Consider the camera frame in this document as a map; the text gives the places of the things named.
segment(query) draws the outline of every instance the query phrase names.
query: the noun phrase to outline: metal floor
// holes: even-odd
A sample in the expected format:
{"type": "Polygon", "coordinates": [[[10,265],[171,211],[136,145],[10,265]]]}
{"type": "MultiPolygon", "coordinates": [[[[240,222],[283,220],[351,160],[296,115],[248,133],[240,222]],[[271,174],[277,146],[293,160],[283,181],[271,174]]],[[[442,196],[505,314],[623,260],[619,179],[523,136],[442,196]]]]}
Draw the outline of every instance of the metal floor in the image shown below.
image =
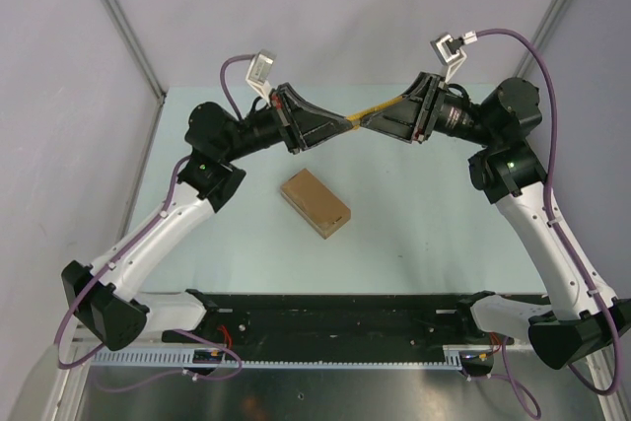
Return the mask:
{"type": "MultiPolygon", "coordinates": [[[[604,420],[597,396],[569,370],[511,352],[512,370],[535,395],[544,420],[604,420]]],[[[127,386],[164,369],[93,367],[104,386],[127,386]]],[[[496,373],[504,373],[496,361],[496,373]]],[[[109,394],[88,382],[78,420],[416,421],[526,420],[509,384],[468,383],[458,372],[247,369],[234,379],[193,383],[172,376],[109,394]]]]}

